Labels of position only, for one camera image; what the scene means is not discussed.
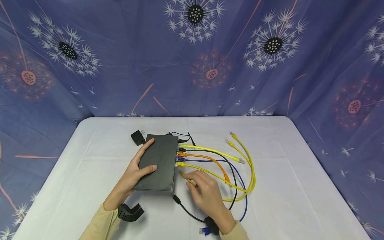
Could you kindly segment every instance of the yellow ethernet cable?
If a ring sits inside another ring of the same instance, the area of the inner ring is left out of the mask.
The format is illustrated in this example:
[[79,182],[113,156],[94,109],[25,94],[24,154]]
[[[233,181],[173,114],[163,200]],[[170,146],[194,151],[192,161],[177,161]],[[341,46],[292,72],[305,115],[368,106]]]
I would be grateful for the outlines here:
[[217,152],[218,154],[221,154],[223,156],[226,156],[226,157],[229,157],[229,158],[232,158],[234,161],[236,162],[239,162],[239,163],[242,163],[244,164],[244,160],[241,159],[241,158],[238,158],[238,157],[233,157],[233,156],[229,156],[227,154],[224,154],[222,152],[219,152],[219,151],[216,151],[216,150],[213,150],[213,149],[210,149],[210,148],[206,148],[206,147],[198,147],[198,146],[191,146],[191,145],[186,145],[186,144],[179,144],[179,147],[180,148],[188,148],[188,147],[191,147],[191,148],[198,148],[198,149],[203,149],[203,150],[209,150],[209,151],[212,151],[212,152]]
[[[252,168],[252,174],[253,174],[253,178],[254,178],[254,185],[252,186],[252,189],[251,189],[251,191],[252,191],[253,189],[255,189],[255,186],[256,186],[256,175],[255,175],[255,168],[254,168],[254,166],[253,166],[252,157],[251,157],[251,155],[249,154],[247,148],[246,148],[246,147],[244,146],[244,144],[237,138],[237,136],[236,136],[233,132],[231,132],[230,134],[231,134],[232,138],[235,139],[235,140],[241,145],[241,147],[244,149],[245,153],[246,153],[247,156],[248,156],[248,158],[247,158],[247,160],[249,159],[248,164],[249,164],[249,165],[251,166],[251,168]],[[244,156],[244,154],[243,154],[239,149],[237,149],[236,147],[235,147],[235,149],[236,149],[238,152],[240,152],[240,153],[242,154],[242,156]]]
[[[245,148],[245,146],[242,144],[242,142],[237,138],[237,136],[231,132],[231,136],[237,140],[242,148],[246,151],[248,157],[250,158],[250,154],[249,152],[247,151],[247,149]],[[249,184],[249,187],[248,187],[248,192],[244,193],[241,197],[238,197],[235,199],[235,201],[238,201],[238,200],[241,200],[243,198],[245,198],[245,196],[254,190],[255,186],[256,186],[256,175],[255,175],[255,170],[254,170],[254,167],[253,167],[253,162],[252,162],[252,158],[250,158],[250,160],[242,153],[242,151],[240,151],[231,141],[226,141],[226,143],[228,145],[230,145],[231,147],[233,147],[234,149],[236,149],[244,158],[245,160],[248,162],[250,168],[251,168],[251,172],[252,172],[252,177],[251,177],[251,182]],[[231,202],[233,199],[223,199],[223,201],[226,201],[226,202]]]
[[189,180],[189,179],[187,179],[187,178],[184,177],[185,173],[184,173],[183,171],[179,170],[179,174],[180,174],[180,176],[182,176],[185,180],[187,180],[188,182],[190,182],[193,186],[196,186],[196,184],[195,184],[193,181],[191,181],[191,180]]
[[248,193],[249,191],[248,190],[245,190],[245,189],[242,189],[242,188],[239,188],[239,187],[236,187],[235,185],[233,185],[232,183],[228,182],[227,180],[225,180],[224,178],[220,177],[219,175],[209,171],[209,170],[206,170],[204,168],[201,168],[201,167],[197,167],[197,166],[194,166],[194,165],[189,165],[189,164],[185,164],[184,162],[177,162],[176,163],[176,166],[178,167],[192,167],[192,168],[196,168],[198,170],[201,170],[201,171],[204,171],[204,172],[207,172],[209,174],[212,174],[213,176],[217,177],[218,179],[220,179],[221,181],[227,183],[229,186],[232,186],[234,188],[236,188],[237,190],[239,191],[242,191],[242,192],[245,192],[245,193]]

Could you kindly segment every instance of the white table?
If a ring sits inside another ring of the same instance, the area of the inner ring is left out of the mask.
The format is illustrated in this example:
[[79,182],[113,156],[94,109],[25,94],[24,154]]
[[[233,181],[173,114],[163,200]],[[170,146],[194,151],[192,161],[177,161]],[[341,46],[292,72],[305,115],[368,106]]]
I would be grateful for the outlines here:
[[[291,120],[272,116],[88,118],[74,132],[13,240],[78,239],[137,152],[130,134],[138,129],[148,134],[190,132],[198,146],[239,156],[225,144],[233,140],[229,132],[236,133],[253,157],[257,177],[242,222],[250,239],[369,239]],[[248,185],[248,165],[233,164]],[[214,163],[196,165],[221,173]],[[175,178],[182,203],[204,218],[185,180],[178,174]],[[233,189],[219,184],[223,197],[231,198]],[[136,222],[122,222],[115,239],[217,238],[200,235],[202,224],[168,194],[136,192],[127,200],[131,207],[138,202],[145,214]],[[242,216],[244,206],[245,200],[235,202],[235,218]]]

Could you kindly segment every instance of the finger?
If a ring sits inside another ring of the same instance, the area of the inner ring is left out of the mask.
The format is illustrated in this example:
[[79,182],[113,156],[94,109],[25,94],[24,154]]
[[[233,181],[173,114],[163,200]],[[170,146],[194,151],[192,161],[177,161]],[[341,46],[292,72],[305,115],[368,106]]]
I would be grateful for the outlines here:
[[186,184],[187,184],[187,187],[189,188],[189,191],[191,192],[193,201],[197,206],[199,206],[201,203],[201,195],[198,193],[196,187],[193,186],[193,184],[191,184],[190,182],[186,182]]
[[143,154],[149,148],[149,146],[151,146],[154,142],[155,142],[155,139],[152,138],[148,140],[143,146],[141,146],[141,148],[137,151],[136,155],[133,157],[132,161],[138,165],[140,162],[140,158],[143,156]]
[[137,175],[139,178],[142,178],[143,176],[147,175],[147,174],[150,174],[154,171],[157,170],[157,166],[156,165],[150,165],[150,166],[146,166],[145,168],[142,168],[142,169],[139,169],[137,171]]
[[199,174],[206,180],[206,181],[209,181],[213,178],[210,177],[210,175],[204,171],[199,171]]
[[195,181],[195,183],[200,188],[207,185],[207,182],[204,180],[204,178],[201,177],[201,175],[199,174],[199,171],[193,171],[193,172],[187,173],[184,175],[184,178]]

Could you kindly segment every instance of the sleeve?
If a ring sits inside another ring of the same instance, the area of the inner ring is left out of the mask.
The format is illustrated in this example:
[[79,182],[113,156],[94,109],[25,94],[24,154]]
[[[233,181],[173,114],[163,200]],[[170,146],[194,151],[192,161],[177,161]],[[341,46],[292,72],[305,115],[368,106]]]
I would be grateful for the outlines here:
[[101,205],[79,240],[110,240],[119,228],[118,210],[106,211]]
[[223,235],[220,232],[220,238],[221,240],[249,240],[247,232],[239,221],[236,221],[236,225],[230,233]]

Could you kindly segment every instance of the ethernet cable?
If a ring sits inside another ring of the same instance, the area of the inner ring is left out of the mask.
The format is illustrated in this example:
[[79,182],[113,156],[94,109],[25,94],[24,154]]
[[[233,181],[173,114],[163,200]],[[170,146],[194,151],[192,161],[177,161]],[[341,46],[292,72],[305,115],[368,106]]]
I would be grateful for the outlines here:
[[192,168],[196,168],[196,169],[198,169],[198,170],[204,171],[204,172],[206,172],[206,173],[209,173],[209,174],[211,174],[211,175],[217,177],[217,178],[220,179],[221,181],[227,183],[229,186],[232,186],[232,187],[234,187],[235,189],[237,189],[237,190],[239,190],[239,191],[242,191],[242,192],[249,192],[248,190],[245,190],[245,189],[242,189],[242,188],[239,188],[239,187],[233,185],[232,183],[228,182],[227,180],[225,180],[224,178],[220,177],[220,176],[217,175],[216,173],[213,173],[213,172],[211,172],[211,171],[209,171],[209,170],[206,170],[206,169],[204,169],[204,168],[202,168],[202,167],[197,167],[197,166],[194,166],[194,165],[189,165],[189,164],[186,164],[186,163],[184,163],[184,162],[176,162],[176,166],[178,166],[178,167],[192,167]]
[[256,174],[255,174],[255,168],[253,166],[253,161],[252,161],[251,155],[249,154],[249,152],[248,152],[247,148],[244,146],[244,144],[238,139],[238,137],[233,132],[231,132],[230,135],[233,139],[235,139],[241,145],[241,147],[244,149],[245,153],[248,156],[248,158],[246,158],[244,156],[244,154],[233,143],[230,144],[231,142],[228,141],[228,144],[230,146],[232,146],[234,149],[236,149],[247,160],[249,166],[251,167],[253,178],[251,179],[251,183],[250,183],[250,187],[252,186],[250,191],[253,191],[255,189],[255,186],[256,186]]
[[226,156],[226,157],[232,158],[232,159],[233,159],[234,161],[236,161],[236,162],[239,162],[239,163],[242,163],[242,164],[245,163],[244,160],[241,159],[241,158],[233,157],[233,156],[229,156],[229,155],[224,154],[224,153],[222,153],[222,152],[219,152],[219,151],[216,151],[216,150],[213,150],[213,149],[209,149],[209,148],[206,148],[206,147],[191,146],[191,145],[187,145],[187,144],[179,144],[179,147],[180,147],[180,148],[188,148],[188,147],[191,147],[191,148],[198,148],[198,149],[210,150],[210,151],[212,151],[212,152],[217,152],[217,153],[219,153],[219,154],[221,154],[221,155],[224,155],[224,156]]
[[228,177],[227,173],[225,172],[224,168],[223,168],[223,167],[221,166],[221,164],[220,164],[218,161],[216,161],[215,159],[213,159],[213,158],[211,158],[211,157],[208,157],[208,156],[204,156],[204,155],[186,154],[186,153],[184,153],[184,152],[178,152],[177,155],[178,155],[179,157],[187,157],[187,156],[189,156],[189,157],[202,157],[202,158],[209,159],[209,160],[215,162],[215,163],[219,166],[219,168],[221,169],[221,171],[222,171],[223,174],[224,174],[224,178],[225,178],[228,182],[231,182],[231,180],[229,179],[229,177]]
[[[231,168],[231,172],[232,172],[232,175],[233,175],[233,181],[235,182],[235,186],[237,186],[237,181],[236,181],[236,176],[235,176],[235,172],[233,171],[233,164],[231,164],[227,159],[226,157],[224,157],[223,155],[221,155],[220,153],[217,153],[217,152],[213,152],[213,151],[210,151],[210,150],[203,150],[203,149],[189,149],[187,150],[187,152],[210,152],[210,153],[214,153],[216,155],[219,155],[220,157],[222,157],[226,163],[228,163],[229,167]],[[227,202],[231,202],[231,206],[229,207],[229,209],[232,209],[233,205],[235,204],[235,201],[237,201],[237,189],[235,191],[235,196],[233,197],[233,199],[225,199],[225,201]]]
[[[189,162],[211,162],[211,161],[208,161],[208,160],[192,160],[192,159],[186,159],[185,161],[189,161]],[[236,171],[236,173],[237,173],[237,175],[239,176],[239,179],[240,179],[240,181],[241,181],[241,184],[243,185],[243,188],[245,188],[245,183],[244,183],[244,181],[243,181],[243,179],[242,179],[242,177],[241,177],[241,175],[240,175],[240,173],[239,173],[239,171],[235,168],[235,166],[232,164],[232,163],[229,163],[230,165],[232,165],[232,167],[233,167],[233,169]],[[194,182],[192,182],[191,180],[189,180],[189,179],[186,179],[185,177],[184,177],[184,172],[183,171],[179,171],[179,174],[185,179],[185,180],[187,180],[188,182],[190,182],[190,183],[192,183],[194,186],[196,186],[195,185],[195,183]],[[248,197],[247,197],[247,195],[245,195],[245,210],[244,210],[244,214],[243,214],[243,216],[240,218],[240,222],[244,219],[244,217],[245,217],[245,214],[247,213],[247,209],[248,209]]]

